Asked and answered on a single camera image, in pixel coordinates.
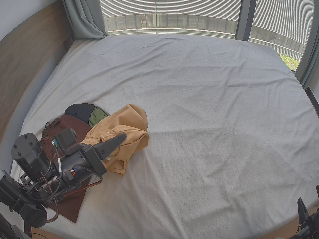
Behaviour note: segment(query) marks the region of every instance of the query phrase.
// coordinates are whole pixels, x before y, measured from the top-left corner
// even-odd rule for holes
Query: wooden headboard
[[[0,143],[24,91],[71,34],[62,0],[58,0],[0,41]]]

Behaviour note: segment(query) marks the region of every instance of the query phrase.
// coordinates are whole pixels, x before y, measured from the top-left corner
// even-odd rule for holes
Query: bed
[[[170,34],[76,41],[21,133],[39,139],[74,103],[142,107],[150,142],[124,176],[87,191],[76,224],[43,227],[64,238],[257,238],[293,220],[299,197],[318,202],[319,120],[271,47]],[[11,176],[21,173],[14,163]]]

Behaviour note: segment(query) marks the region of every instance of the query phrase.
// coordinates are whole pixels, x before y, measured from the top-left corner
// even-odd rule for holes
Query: brown fabric
[[[87,132],[91,129],[91,127],[85,122],[73,117],[71,115],[63,115],[59,119],[55,119],[51,124],[47,126],[45,130],[42,132],[42,138],[51,138],[60,133],[62,130],[70,127],[77,134],[77,143],[80,143],[86,136]],[[41,141],[42,149],[45,151],[48,158],[52,159],[54,156],[54,149],[50,141]],[[63,153],[59,149],[59,154],[62,157]],[[89,184],[90,178],[87,178],[82,182],[82,187],[85,187]],[[70,196],[63,198],[58,202],[59,214],[66,217],[72,222],[76,222],[78,218],[78,214],[80,211],[81,204],[83,202],[85,195],[85,190],[74,193]],[[52,210],[55,210],[54,204],[49,204],[49,207]]]
[[[109,155],[108,160],[104,160],[109,172],[124,174],[132,155],[148,145],[147,127],[145,111],[128,104],[96,124],[81,143],[95,145],[126,133],[125,141]]]

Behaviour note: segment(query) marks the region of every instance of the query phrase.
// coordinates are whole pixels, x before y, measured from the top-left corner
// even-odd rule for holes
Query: wooden bed frame
[[[18,134],[20,133],[22,125],[15,125],[12,121],[19,102],[59,47],[65,45],[68,50],[73,42],[71,34],[62,0],[58,0],[26,19],[0,41],[0,144],[11,122],[17,127]],[[291,208],[297,209],[297,202]],[[314,211],[316,207],[311,208],[309,213]],[[259,239],[287,238],[296,233],[297,227],[298,218]]]

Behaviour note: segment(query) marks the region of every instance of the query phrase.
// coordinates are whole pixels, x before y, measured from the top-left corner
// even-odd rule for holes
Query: headboard
[[[16,132],[20,133],[23,119],[31,107],[26,107],[26,102],[23,106],[20,105],[20,109],[23,107],[26,112],[17,113],[20,118],[18,121],[17,117],[14,118],[18,104],[26,95],[26,98],[33,99],[28,102],[32,105],[38,93],[35,93],[35,97],[30,97],[31,94],[27,92],[28,87],[36,84],[37,91],[42,88],[46,79],[44,82],[34,82],[35,78],[63,43],[70,40],[71,34],[72,30],[62,0],[58,0],[26,19],[0,41],[0,146],[2,146],[0,163],[2,166],[7,163],[8,158],[11,162],[11,154],[7,153],[8,148],[3,149],[3,146],[8,141],[14,142],[15,139],[11,138],[18,137]],[[15,133],[11,132],[4,137],[11,127],[15,128]]]

